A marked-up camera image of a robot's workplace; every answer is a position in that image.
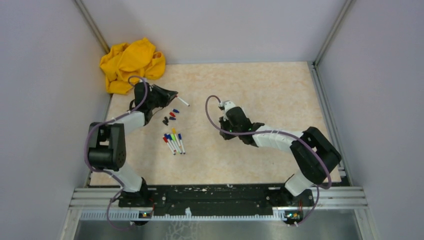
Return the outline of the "yellow cap marker pen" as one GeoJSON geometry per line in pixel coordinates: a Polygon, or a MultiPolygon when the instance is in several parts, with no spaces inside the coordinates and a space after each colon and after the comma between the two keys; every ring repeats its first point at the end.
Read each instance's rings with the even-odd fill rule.
{"type": "Polygon", "coordinates": [[[172,128],[171,128],[171,131],[172,131],[172,134],[173,134],[173,137],[174,137],[174,141],[176,142],[176,144],[177,144],[179,147],[181,147],[182,145],[181,145],[180,140],[179,140],[179,138],[178,138],[178,134],[177,134],[177,132],[176,132],[176,129],[175,129],[174,127],[172,127],[172,128]]]}

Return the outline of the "green cap marker pen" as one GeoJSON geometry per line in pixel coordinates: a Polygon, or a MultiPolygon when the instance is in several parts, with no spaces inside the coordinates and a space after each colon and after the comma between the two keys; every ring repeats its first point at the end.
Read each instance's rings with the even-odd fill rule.
{"type": "Polygon", "coordinates": [[[176,137],[173,133],[170,134],[171,139],[172,139],[172,143],[174,144],[175,149],[178,151],[179,154],[183,154],[182,150],[180,149],[176,137]]]}

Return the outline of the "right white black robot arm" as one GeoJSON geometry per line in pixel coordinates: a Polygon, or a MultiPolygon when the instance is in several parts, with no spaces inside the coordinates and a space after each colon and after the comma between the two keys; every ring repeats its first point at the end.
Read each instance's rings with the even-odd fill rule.
{"type": "Polygon", "coordinates": [[[316,127],[290,132],[251,122],[245,111],[231,101],[220,103],[219,109],[222,111],[220,135],[225,140],[237,137],[246,145],[278,149],[294,156],[299,170],[285,182],[281,193],[287,206],[295,206],[307,188],[322,184],[342,160],[341,154],[316,127]]]}

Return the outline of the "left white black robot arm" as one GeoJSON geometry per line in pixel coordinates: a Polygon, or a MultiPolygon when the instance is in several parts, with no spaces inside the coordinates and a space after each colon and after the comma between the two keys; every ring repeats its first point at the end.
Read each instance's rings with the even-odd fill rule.
{"type": "Polygon", "coordinates": [[[85,142],[84,160],[92,172],[114,178],[130,200],[138,207],[149,203],[150,193],[143,189],[145,180],[126,162],[126,136],[144,127],[153,117],[154,109],[167,107],[178,92],[149,83],[136,83],[134,99],[128,111],[107,122],[93,122],[85,142]]]}

